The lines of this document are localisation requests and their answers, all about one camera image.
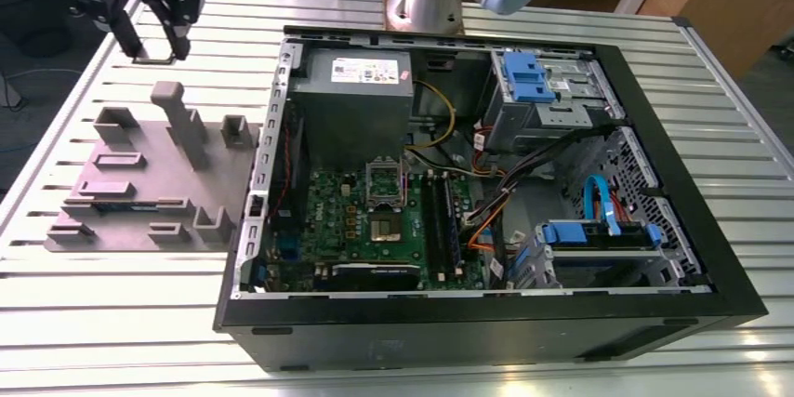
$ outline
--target power supply label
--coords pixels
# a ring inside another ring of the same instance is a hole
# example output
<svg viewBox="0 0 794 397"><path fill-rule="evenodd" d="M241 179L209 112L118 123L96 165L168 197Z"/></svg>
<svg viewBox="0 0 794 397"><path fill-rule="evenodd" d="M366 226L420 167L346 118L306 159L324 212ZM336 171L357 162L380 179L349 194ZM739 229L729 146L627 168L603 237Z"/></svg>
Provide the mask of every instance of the power supply label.
<svg viewBox="0 0 794 397"><path fill-rule="evenodd" d="M336 58L332 64L332 83L399 84L396 60Z"/></svg>

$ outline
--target green circuit board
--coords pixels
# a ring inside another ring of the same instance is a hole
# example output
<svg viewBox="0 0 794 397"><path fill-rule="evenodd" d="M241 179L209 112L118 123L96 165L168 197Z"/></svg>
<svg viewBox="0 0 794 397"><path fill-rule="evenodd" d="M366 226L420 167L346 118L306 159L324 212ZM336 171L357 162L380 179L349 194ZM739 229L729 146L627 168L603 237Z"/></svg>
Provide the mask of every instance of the green circuit board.
<svg viewBox="0 0 794 397"><path fill-rule="evenodd" d="M316 269L324 264L409 264L420 268L420 289L453 290L483 287L480 261L464 262L463 274L444 278L429 274L425 262L425 237L421 214L423 175L405 175L401 208L372 207L365 203L364 172L313 171L309 176L305 229L298 240L298 256L281 260L278 288L312 291ZM382 195L399 191L399 183L372 178ZM449 189L459 216L472 208L467 179L449 177Z"/></svg>

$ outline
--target aluminum slotted table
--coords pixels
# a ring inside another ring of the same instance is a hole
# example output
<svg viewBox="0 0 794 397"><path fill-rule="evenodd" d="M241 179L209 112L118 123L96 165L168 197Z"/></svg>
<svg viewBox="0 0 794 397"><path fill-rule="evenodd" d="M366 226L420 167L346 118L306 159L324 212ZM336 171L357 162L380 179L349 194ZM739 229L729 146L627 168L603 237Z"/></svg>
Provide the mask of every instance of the aluminum slotted table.
<svg viewBox="0 0 794 397"><path fill-rule="evenodd" d="M130 3L144 37L153 15ZM696 34L669 19L464 10L467 34L619 46L769 315L625 363L268 375L212 332L225 253L50 254L101 107L162 119L158 80L205 122L260 123L285 24L381 28L380 0L206 0L192 52L137 66L105 39L0 205L0 392L102 395L771 395L794 387L794 163Z"/></svg>

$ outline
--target ram slot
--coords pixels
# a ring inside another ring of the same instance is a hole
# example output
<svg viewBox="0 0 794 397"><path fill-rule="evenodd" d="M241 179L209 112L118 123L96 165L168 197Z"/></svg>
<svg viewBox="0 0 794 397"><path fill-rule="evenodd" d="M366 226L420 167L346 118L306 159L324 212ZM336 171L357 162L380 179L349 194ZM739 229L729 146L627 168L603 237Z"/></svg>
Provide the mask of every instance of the ram slot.
<svg viewBox="0 0 794 397"><path fill-rule="evenodd" d="M427 178L421 183L421 214L428 271L437 279L448 278L457 266L460 246L449 184L445 179Z"/></svg>
<svg viewBox="0 0 794 397"><path fill-rule="evenodd" d="M447 217L447 225L444 226L447 232L447 252L449 253L449 262L452 270L460 266L460 243L457 234L457 217L455 217L455 201L451 193L449 180L443 177L436 180L439 183L439 190L443 193L443 215Z"/></svg>

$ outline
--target motherboard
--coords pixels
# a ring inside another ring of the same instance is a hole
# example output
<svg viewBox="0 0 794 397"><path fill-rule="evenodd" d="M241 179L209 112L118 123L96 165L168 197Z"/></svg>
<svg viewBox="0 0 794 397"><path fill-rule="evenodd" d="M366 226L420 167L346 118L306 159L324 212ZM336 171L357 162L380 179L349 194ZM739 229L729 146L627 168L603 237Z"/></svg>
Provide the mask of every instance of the motherboard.
<svg viewBox="0 0 794 397"><path fill-rule="evenodd" d="M361 171L313 170L302 231L278 233L268 250L268 287L484 288L481 261L463 260L456 230L471 208L467 179L455 174L403 174L380 161Z"/></svg>

